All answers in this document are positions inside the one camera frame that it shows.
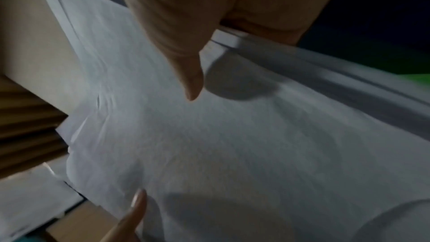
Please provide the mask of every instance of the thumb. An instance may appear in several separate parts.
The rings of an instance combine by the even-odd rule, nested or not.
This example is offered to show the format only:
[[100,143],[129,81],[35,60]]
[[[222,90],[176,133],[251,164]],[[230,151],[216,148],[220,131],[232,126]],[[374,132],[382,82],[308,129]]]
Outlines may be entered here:
[[151,42],[166,56],[189,100],[203,88],[198,53],[227,10],[228,0],[125,0]]

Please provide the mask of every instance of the hand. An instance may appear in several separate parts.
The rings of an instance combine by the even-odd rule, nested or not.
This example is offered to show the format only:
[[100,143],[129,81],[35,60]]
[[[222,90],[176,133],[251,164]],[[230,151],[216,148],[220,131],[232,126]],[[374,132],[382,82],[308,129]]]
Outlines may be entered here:
[[100,242],[139,242],[134,233],[146,212],[147,195],[146,191],[141,191],[135,196],[132,210],[113,227]]
[[199,51],[219,24],[295,45],[329,0],[125,0],[185,94],[203,88]]

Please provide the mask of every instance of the finger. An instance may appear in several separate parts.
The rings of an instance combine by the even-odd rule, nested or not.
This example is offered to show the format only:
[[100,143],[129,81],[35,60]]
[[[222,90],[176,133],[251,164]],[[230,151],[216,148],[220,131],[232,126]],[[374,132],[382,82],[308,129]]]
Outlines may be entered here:
[[142,221],[147,206],[146,191],[143,190],[137,194],[133,209],[115,226],[113,227],[100,242],[117,242],[127,241],[134,236],[139,223]]
[[228,0],[125,0],[151,42],[174,68],[189,100],[203,88],[198,53],[227,10]]

